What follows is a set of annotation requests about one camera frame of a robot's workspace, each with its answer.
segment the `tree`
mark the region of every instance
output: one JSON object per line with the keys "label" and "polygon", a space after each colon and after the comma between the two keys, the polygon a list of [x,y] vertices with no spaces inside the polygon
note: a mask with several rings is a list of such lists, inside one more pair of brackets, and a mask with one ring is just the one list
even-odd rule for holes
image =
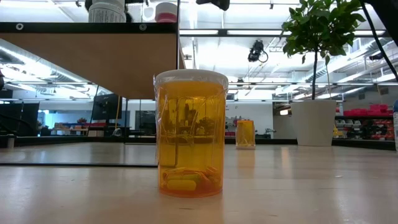
{"label": "tree", "polygon": [[344,45],[353,45],[358,21],[366,20],[355,13],[361,9],[359,0],[300,0],[300,4],[301,7],[289,8],[290,19],[282,24],[281,36],[284,32],[291,32],[283,51],[288,57],[302,54],[302,63],[306,53],[315,53],[312,80],[314,100],[318,53],[325,59],[326,66],[331,55],[346,55]]}

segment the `white planter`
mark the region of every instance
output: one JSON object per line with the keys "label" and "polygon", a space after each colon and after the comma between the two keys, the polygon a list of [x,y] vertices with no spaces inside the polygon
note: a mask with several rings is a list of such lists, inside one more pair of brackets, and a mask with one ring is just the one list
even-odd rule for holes
{"label": "white planter", "polygon": [[335,100],[307,100],[292,103],[291,107],[299,146],[331,146]]}

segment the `white bottle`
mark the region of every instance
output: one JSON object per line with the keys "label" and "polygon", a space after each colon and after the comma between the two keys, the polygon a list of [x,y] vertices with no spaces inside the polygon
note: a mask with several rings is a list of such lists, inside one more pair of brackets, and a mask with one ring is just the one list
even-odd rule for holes
{"label": "white bottle", "polygon": [[124,0],[93,0],[88,22],[126,22]]}

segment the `shelf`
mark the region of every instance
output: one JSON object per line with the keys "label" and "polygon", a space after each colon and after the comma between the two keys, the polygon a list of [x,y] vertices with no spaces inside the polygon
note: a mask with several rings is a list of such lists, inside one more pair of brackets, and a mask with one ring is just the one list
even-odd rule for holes
{"label": "shelf", "polygon": [[388,120],[392,120],[392,116],[335,116],[335,119],[388,119]]}
{"label": "shelf", "polygon": [[20,24],[0,22],[0,39],[128,99],[154,99],[154,75],[176,69],[174,23]]}

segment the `white container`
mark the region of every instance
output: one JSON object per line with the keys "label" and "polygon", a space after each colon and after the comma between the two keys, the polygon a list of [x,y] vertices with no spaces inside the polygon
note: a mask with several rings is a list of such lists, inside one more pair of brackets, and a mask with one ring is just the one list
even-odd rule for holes
{"label": "white container", "polygon": [[88,22],[126,22],[124,0],[93,0]]}
{"label": "white container", "polygon": [[292,103],[291,107],[299,146],[331,146],[335,100],[308,100]]}
{"label": "white container", "polygon": [[177,5],[171,2],[161,2],[156,5],[155,21],[156,22],[176,22],[177,21]]}

